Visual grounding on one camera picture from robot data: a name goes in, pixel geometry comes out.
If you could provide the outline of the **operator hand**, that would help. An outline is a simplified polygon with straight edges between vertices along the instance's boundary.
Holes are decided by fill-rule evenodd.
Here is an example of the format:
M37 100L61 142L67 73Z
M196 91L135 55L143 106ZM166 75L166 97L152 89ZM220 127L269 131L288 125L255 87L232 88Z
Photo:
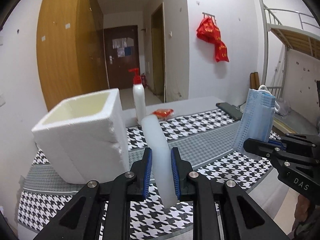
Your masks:
M308 200L308 198L300 194L297 199L297 204L296 204L296 209L294 214L295 222L292 226L292 229L295 230L295 228L299 224L305 223L308 217L312 214L314 208L315 208L315 205L310 200Z

